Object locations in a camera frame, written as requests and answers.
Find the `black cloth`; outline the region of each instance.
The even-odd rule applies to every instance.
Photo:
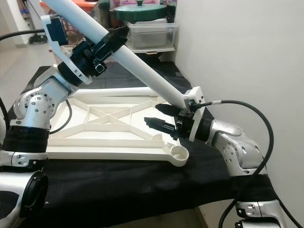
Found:
[[[151,67],[182,93],[191,88],[172,62]],[[47,68],[37,71],[26,90]],[[141,86],[118,63],[108,63],[105,73],[81,88]],[[207,109],[204,116],[212,118]],[[108,227],[232,198],[219,151],[198,140],[180,142],[190,153],[183,167],[166,161],[50,160],[43,169],[49,177],[45,207],[23,228]]]

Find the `white plastic frame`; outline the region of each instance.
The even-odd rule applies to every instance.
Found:
[[[70,123],[48,140],[50,159],[115,159],[169,161],[183,166],[189,152],[169,135],[149,128],[144,117],[158,117],[174,124],[172,117],[155,109],[161,97],[85,95],[69,99]],[[67,119],[63,103],[51,120],[52,130]]]

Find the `red object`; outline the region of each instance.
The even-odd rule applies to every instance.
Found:
[[[80,8],[82,8],[85,12],[91,12],[93,7],[96,5],[97,2],[85,1],[85,0],[72,0],[74,3],[77,4]],[[40,6],[48,7],[43,1],[40,1]]]

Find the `transparent plastic box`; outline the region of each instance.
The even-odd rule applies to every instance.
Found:
[[[143,21],[129,27],[126,46],[134,53],[174,51],[174,38],[178,28],[177,23],[167,23],[166,20]]]

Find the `white tube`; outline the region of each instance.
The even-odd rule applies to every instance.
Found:
[[[116,88],[116,89],[78,89],[73,96],[157,96],[149,87]]]
[[[98,43],[108,33],[71,0],[44,0],[44,2],[94,43]],[[112,57],[170,104],[179,108],[186,107],[183,95],[126,46],[122,46]]]

